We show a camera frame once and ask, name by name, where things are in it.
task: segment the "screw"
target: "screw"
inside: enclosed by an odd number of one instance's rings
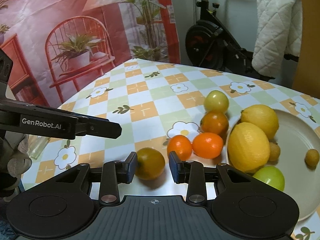
[[[199,195],[199,194],[194,194],[189,197],[189,200],[193,203],[200,203],[200,202],[204,201],[204,196]]]
[[[117,200],[117,197],[115,195],[104,195],[101,200],[105,203],[112,203]]]

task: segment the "poster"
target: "poster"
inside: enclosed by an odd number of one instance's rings
[[[171,0],[0,0],[0,48],[16,99],[51,107],[130,58],[180,63]]]

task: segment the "orange tomato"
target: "orange tomato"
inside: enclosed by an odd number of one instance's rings
[[[193,139],[192,148],[199,157],[213,159],[220,155],[223,148],[223,140],[214,133],[200,133]]]
[[[190,158],[192,153],[192,145],[187,137],[184,135],[173,136],[168,143],[167,153],[175,151],[180,160],[186,161]]]
[[[210,111],[202,117],[200,127],[203,132],[211,132],[223,136],[228,131],[229,121],[224,113]]]

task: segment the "plate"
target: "plate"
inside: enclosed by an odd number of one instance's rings
[[[266,166],[276,166],[283,173],[284,192],[298,204],[301,221],[312,215],[320,204],[320,163],[312,170],[304,162],[309,149],[320,152],[320,139],[314,130],[297,116],[274,110],[279,119],[279,130],[274,140],[280,146],[281,154],[277,162],[268,162]]]

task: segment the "exercise bike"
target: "exercise bike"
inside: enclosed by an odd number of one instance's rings
[[[252,52],[242,48],[228,29],[217,18],[218,3],[209,10],[209,0],[196,3],[200,19],[187,32],[185,45],[187,55],[196,67],[229,71],[234,74],[268,81],[251,65]]]

